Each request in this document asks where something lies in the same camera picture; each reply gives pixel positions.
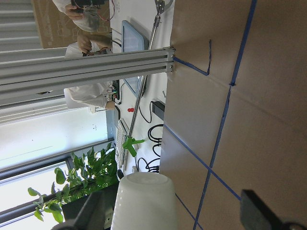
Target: white lab coat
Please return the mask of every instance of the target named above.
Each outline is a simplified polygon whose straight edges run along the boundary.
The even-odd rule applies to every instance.
[[[71,4],[71,0],[52,0],[59,11],[65,13],[65,6]],[[97,15],[97,8],[86,7],[84,9],[84,18],[73,21],[80,29],[95,32],[99,27],[99,18]]]
[[[99,46],[92,42],[91,52],[99,51]],[[82,57],[82,52],[78,48],[77,43],[70,44],[67,47],[65,58],[80,58]],[[91,85],[82,85],[77,87],[67,88],[66,92],[69,97],[75,102],[79,102],[89,107],[102,107],[105,108],[108,101],[111,100],[112,91],[110,88],[111,81],[95,83]]]

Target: metal pole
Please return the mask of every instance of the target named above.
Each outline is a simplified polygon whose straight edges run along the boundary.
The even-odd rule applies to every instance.
[[[152,34],[150,36],[149,47],[148,47],[149,50],[152,49],[152,47],[153,47],[153,44],[154,44],[154,41],[155,41],[155,38],[156,38],[156,35],[157,35],[157,29],[158,29],[160,19],[161,19],[160,15],[163,12],[164,12],[164,1],[160,1],[159,5],[157,5],[157,15],[154,18],[153,30],[152,30]],[[131,126],[130,126],[130,130],[129,130],[128,138],[132,137],[132,133],[133,133],[134,125],[135,125],[135,121],[136,121],[136,116],[137,116],[138,111],[139,111],[140,102],[141,102],[141,98],[142,98],[142,94],[143,94],[143,90],[144,90],[144,87],[145,87],[146,80],[147,80],[147,75],[143,75],[142,78],[141,78],[141,83],[140,83],[140,87],[139,87],[139,90],[138,90],[138,97],[136,99],[135,106],[134,106],[134,112],[133,112],[133,115],[132,115],[132,121],[131,121]]]

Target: potted plant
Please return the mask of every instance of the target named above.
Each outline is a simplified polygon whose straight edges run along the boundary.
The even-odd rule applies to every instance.
[[[110,148],[111,143],[106,149],[100,151],[100,157],[97,157],[98,152],[94,152],[94,148],[91,148],[87,152],[87,164],[85,154],[78,158],[72,153],[75,168],[69,169],[68,173],[58,167],[54,170],[56,183],[67,183],[62,190],[56,191],[55,182],[52,183],[49,196],[41,195],[31,187],[28,188],[29,195],[39,196],[38,201],[34,202],[37,205],[34,215],[43,221],[42,211],[52,213],[54,219],[61,223],[63,222],[62,205],[117,183],[115,149],[109,151]]]

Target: white keyboard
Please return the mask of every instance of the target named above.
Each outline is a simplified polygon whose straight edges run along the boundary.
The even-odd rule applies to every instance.
[[[127,163],[128,151],[123,148],[123,144],[126,141],[128,127],[123,118],[118,120],[117,126],[117,137],[116,137],[116,151],[115,151],[115,161],[117,163],[117,168],[125,170]]]

